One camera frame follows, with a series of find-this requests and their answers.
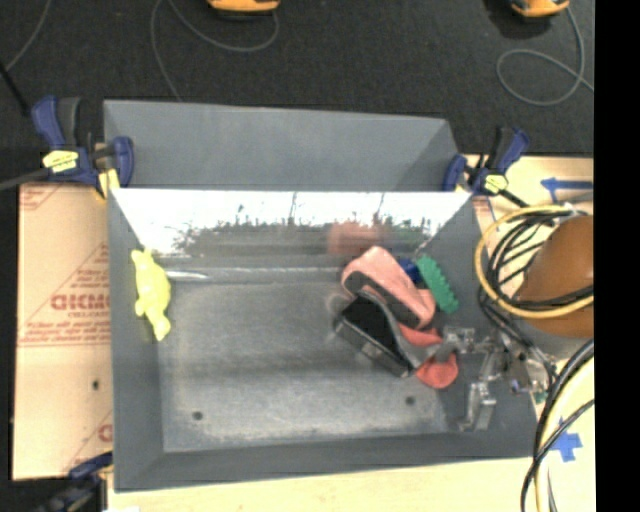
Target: yellow toy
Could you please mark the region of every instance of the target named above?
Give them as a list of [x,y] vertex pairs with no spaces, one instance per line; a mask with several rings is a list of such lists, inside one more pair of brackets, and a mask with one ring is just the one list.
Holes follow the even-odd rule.
[[167,274],[153,261],[149,249],[131,251],[131,259],[136,267],[136,315],[146,315],[153,327],[156,340],[162,341],[171,330],[171,322],[164,315],[171,299],[171,284]]

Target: blue arrow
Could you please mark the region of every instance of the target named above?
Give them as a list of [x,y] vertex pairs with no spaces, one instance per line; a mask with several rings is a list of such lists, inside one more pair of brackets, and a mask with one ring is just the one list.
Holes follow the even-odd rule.
[[549,191],[553,202],[557,202],[556,190],[592,190],[593,183],[591,181],[573,181],[559,180],[558,178],[547,178],[542,180],[540,184]]
[[560,452],[562,462],[569,462],[576,460],[576,456],[573,454],[573,450],[576,448],[582,448],[580,436],[578,434],[563,432],[551,449],[558,450]]

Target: gray bin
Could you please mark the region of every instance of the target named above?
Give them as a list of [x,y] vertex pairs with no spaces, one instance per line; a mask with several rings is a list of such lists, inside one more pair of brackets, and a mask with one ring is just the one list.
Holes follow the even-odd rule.
[[[104,113],[105,136],[135,145],[129,197],[141,187],[438,191],[456,153],[441,119],[134,101],[108,101]],[[174,284],[174,330],[153,343],[133,311],[129,254],[141,242],[117,198],[108,215],[116,490],[529,455],[531,401],[504,382],[491,384],[498,405],[487,431],[457,428],[477,356],[462,358],[456,382],[435,391],[332,336],[325,299],[340,287],[318,268],[335,261],[305,263],[322,256],[265,255],[262,272],[274,269],[266,284]],[[467,201],[428,247],[461,303],[435,323],[482,336],[489,326],[471,263],[479,234]],[[246,255],[197,263],[211,272],[225,258],[255,265]],[[280,271],[292,265],[311,270]]]

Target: cable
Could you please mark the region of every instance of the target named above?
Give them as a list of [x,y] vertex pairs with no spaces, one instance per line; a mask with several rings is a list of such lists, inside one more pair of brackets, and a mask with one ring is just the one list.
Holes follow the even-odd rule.
[[7,87],[9,87],[11,94],[13,94],[13,97],[15,98],[16,102],[20,106],[20,111],[22,112],[22,115],[24,117],[29,117],[29,103],[20,92],[20,89],[18,89],[18,86],[14,83],[13,79],[11,78],[11,75],[9,74],[7,69],[4,67],[4,64],[2,64],[2,61],[0,61],[0,76],[2,76],[5,83],[7,84]]
[[[487,230],[485,230],[484,233],[482,233],[482,236],[480,238],[480,241],[478,242],[478,245],[476,246],[476,250],[474,254],[474,267],[475,267],[478,280],[480,281],[480,285],[482,286],[484,291],[487,293],[487,295],[497,305],[499,305],[505,311],[519,317],[541,319],[541,318],[555,318],[555,317],[563,316],[568,313],[572,313],[573,311],[577,311],[586,306],[589,306],[593,303],[592,289],[591,289],[591,293],[583,293],[583,291],[580,290],[578,291],[580,295],[576,295],[575,300],[571,300],[568,302],[565,300],[564,304],[561,304],[560,306],[557,306],[557,307],[551,307],[551,308],[549,308],[549,306],[545,305],[544,303],[535,304],[530,302],[514,301],[513,299],[510,299],[509,297],[507,297],[502,291],[500,291],[499,286],[492,286],[492,284],[489,282],[489,279],[485,276],[485,273],[482,269],[483,250],[485,246],[488,245],[487,242],[489,241],[489,238],[493,234],[493,232],[496,231],[503,224],[506,224],[507,222],[510,222],[517,218],[521,218],[521,217],[525,218],[525,221],[521,226],[519,227],[517,226],[516,228],[511,230],[507,234],[507,236],[501,238],[501,240],[498,242],[496,251],[498,251],[499,254],[502,252],[502,248],[506,244],[512,242],[513,240],[517,240],[517,235],[521,235],[523,233],[522,231],[523,226],[529,227],[525,224],[527,220],[546,223],[549,221],[549,219],[552,219],[558,216],[570,216],[572,214],[574,214],[574,211],[569,208],[565,208],[564,206],[557,206],[557,205],[529,206],[505,215],[504,217],[500,218],[499,220],[491,224],[489,228],[487,228]],[[495,264],[496,262],[500,261],[496,257],[496,251],[494,251],[494,254],[492,254],[490,263]],[[492,276],[492,280],[496,284],[499,284],[499,282],[497,282],[496,280],[496,276]]]
[[[563,64],[562,62],[554,59],[553,57],[550,57],[549,55],[546,55],[544,53],[538,52],[536,50],[528,50],[528,49],[515,49],[515,50],[510,50],[508,52],[503,53],[499,58],[498,58],[498,62],[496,63],[496,74],[498,75],[498,81],[500,82],[500,84],[502,85],[502,87],[505,88],[505,90],[510,93],[512,96],[514,96],[516,99],[527,103],[529,105],[535,105],[538,107],[552,107],[555,105],[558,105],[560,103],[562,103],[563,101],[567,100],[568,98],[570,98],[578,89],[578,87],[580,87],[580,85],[584,85],[587,89],[589,89],[591,92],[595,93],[595,89],[593,87],[593,85],[591,85],[589,82],[587,82],[584,78],[584,66],[585,66],[585,61],[584,61],[584,40],[582,39],[582,34],[580,33],[580,29],[578,28],[578,24],[576,23],[576,20],[573,16],[573,13],[571,12],[571,9],[567,7],[567,15],[569,16],[569,20],[571,22],[571,25],[573,26],[574,32],[576,34],[576,41],[578,44],[578,58],[579,58],[579,71],[576,72],[573,69],[571,69],[570,67],[566,66],[565,64]],[[518,92],[516,92],[513,88],[511,88],[508,84],[507,81],[505,80],[504,76],[502,75],[502,64],[504,63],[504,61],[508,58],[511,57],[513,55],[528,55],[531,57],[536,57],[538,59],[542,59],[544,61],[550,62],[551,64],[559,67],[560,69],[562,69],[563,71],[566,71],[568,74],[572,75],[573,77],[576,78],[576,81],[573,83],[573,85],[569,88],[569,90],[563,94],[562,96],[560,96],[559,98],[553,99],[553,100],[534,100],[532,98],[528,98],[522,94],[519,94]]]
[[530,354],[542,364],[545,372],[547,373],[548,379],[544,389],[549,389],[558,378],[555,365],[549,357],[542,352],[533,340],[528,338],[510,319],[506,318],[501,314],[501,312],[492,307],[488,301],[488,296],[484,293],[482,288],[478,289],[478,302],[480,304],[480,310],[500,331],[505,333],[511,340],[524,346]]
[[507,265],[521,256],[532,252],[534,250],[537,251],[544,242],[539,242],[536,244],[531,244],[525,249],[520,250],[516,254],[511,255],[513,251],[519,249],[520,247],[528,244],[534,238],[534,236],[538,233],[540,227],[544,224],[549,224],[553,226],[553,220],[557,216],[566,216],[565,214],[545,214],[539,217],[527,217],[525,220],[516,225],[514,228],[511,228],[506,235],[502,236],[499,240],[493,254],[491,255],[491,259],[489,261],[489,266],[486,272],[487,281],[491,285],[491,287],[496,291],[498,296],[508,302],[512,306],[517,306],[521,308],[526,308],[529,310],[547,310],[551,306],[560,306],[566,305],[574,302],[575,300],[584,298],[592,294],[593,286],[587,286],[580,290],[575,290],[571,293],[553,297],[551,299],[546,300],[515,300],[510,298],[507,294],[502,292],[502,287],[511,281],[513,278],[517,277],[520,274],[525,273],[533,264],[535,259],[535,254],[530,257],[529,261],[525,263],[518,270],[512,272],[505,278],[500,278],[500,273],[503,269],[507,267]]
[[40,180],[42,178],[46,178],[49,173],[48,169],[38,169],[33,172],[29,172],[27,174],[22,174],[17,178],[11,178],[8,180],[0,181],[0,192],[3,190],[8,190],[10,188],[17,187],[18,185],[22,185],[23,183],[27,183],[29,181]]
[[[153,11],[151,12],[151,20],[150,20],[151,46],[153,48],[153,54],[155,56],[156,62],[158,63],[158,67],[160,68],[160,72],[162,73],[162,76],[163,76],[165,82],[167,83],[168,87],[171,89],[171,92],[176,97],[176,99],[178,101],[184,101],[182,99],[182,97],[180,96],[180,94],[178,93],[176,87],[173,85],[173,82],[172,82],[171,78],[169,77],[169,74],[167,73],[167,70],[166,70],[166,68],[164,66],[162,58],[160,57],[160,53],[159,53],[158,47],[157,47],[156,35],[155,35],[155,24],[156,24],[156,16],[157,16],[158,8],[162,4],[162,2],[163,2],[163,0],[158,0],[156,2],[156,4],[155,4],[154,8],[153,8]],[[253,53],[253,52],[261,51],[261,50],[264,50],[264,49],[268,48],[269,46],[271,46],[271,44],[273,44],[273,42],[277,39],[278,34],[280,33],[280,21],[278,19],[278,15],[276,14],[276,12],[273,11],[271,13],[271,15],[272,15],[272,18],[273,18],[274,29],[273,29],[273,33],[271,34],[269,39],[267,39],[263,43],[255,45],[255,46],[231,46],[231,45],[228,45],[228,44],[225,44],[225,43],[221,43],[220,41],[216,41],[215,39],[212,39],[209,36],[207,36],[207,35],[203,34],[202,32],[200,32],[196,27],[194,27],[184,17],[184,15],[180,12],[180,10],[173,3],[173,0],[167,0],[167,2],[169,3],[171,8],[173,9],[173,12],[176,14],[178,19],[182,22],[182,24],[185,27],[187,27],[191,32],[193,32],[193,34],[196,37],[198,37],[202,41],[204,41],[204,42],[206,42],[208,44],[211,44],[213,46],[216,46],[216,47],[218,47],[218,48],[220,48],[222,50],[227,50],[227,51],[230,51],[230,52],[238,52],[238,53]]]
[[595,405],[595,398],[592,398],[582,406],[580,406],[571,416],[569,416],[566,420],[564,420],[549,436],[549,439],[544,443],[544,445],[538,450],[535,454],[533,462],[525,475],[524,482],[522,484],[522,491],[520,493],[520,510],[521,512],[526,512],[526,498],[527,491],[529,490],[529,485],[533,481],[534,475],[538,471],[540,464],[544,461],[545,457],[553,448],[553,445],[560,438],[567,429],[573,425],[585,412],[587,412],[593,405]]
[[42,26],[44,25],[44,21],[47,18],[47,14],[49,13],[49,9],[50,9],[52,3],[53,3],[53,0],[47,0],[47,3],[44,6],[44,10],[42,11],[42,14],[40,15],[40,19],[38,20],[38,24],[36,25],[36,28],[34,29],[33,33],[31,34],[31,37],[29,37],[29,39],[24,44],[22,49],[18,52],[18,54],[9,62],[9,64],[6,65],[7,71],[10,71],[11,68],[18,63],[18,61],[27,52],[27,50],[29,50],[29,48],[31,47],[33,42],[36,40],[36,38],[40,34],[40,31],[42,30]]
[[595,355],[595,341],[593,338],[588,340],[582,347],[580,347],[575,354],[569,358],[564,365],[557,380],[553,386],[549,389],[547,401],[544,405],[542,412],[540,413],[540,419],[538,422],[538,428],[536,430],[534,450],[541,444],[544,425],[548,422],[548,416],[553,408],[558,394],[562,388],[566,385],[566,382],[577,372],[584,364],[586,364]]
[[[542,424],[543,432],[540,441],[550,437],[553,427],[560,423],[559,420],[562,417],[562,410],[565,408],[567,401],[574,396],[575,390],[579,389],[584,380],[593,374],[593,361],[592,354],[591,358],[588,359],[587,362],[585,362],[576,372],[574,372],[570,380],[566,382],[566,385],[561,387],[560,392],[556,396],[550,408],[551,413],[545,419],[544,424]],[[545,461],[540,462],[534,476],[538,510],[542,510],[549,500],[549,486],[547,484],[547,480],[541,476],[544,472],[545,466]]]

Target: red object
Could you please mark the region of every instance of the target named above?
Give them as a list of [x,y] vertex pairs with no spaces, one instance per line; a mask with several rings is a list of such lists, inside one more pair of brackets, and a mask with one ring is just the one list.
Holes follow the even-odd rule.
[[409,329],[409,327],[402,324],[398,324],[398,327],[400,327],[400,332],[404,338],[416,347],[428,347],[429,345],[442,343],[442,338],[435,327],[432,327],[427,331],[416,331],[415,329]]
[[435,356],[427,359],[415,373],[416,377],[427,386],[443,389],[451,385],[458,376],[458,361],[456,354],[451,353],[444,363],[438,363]]

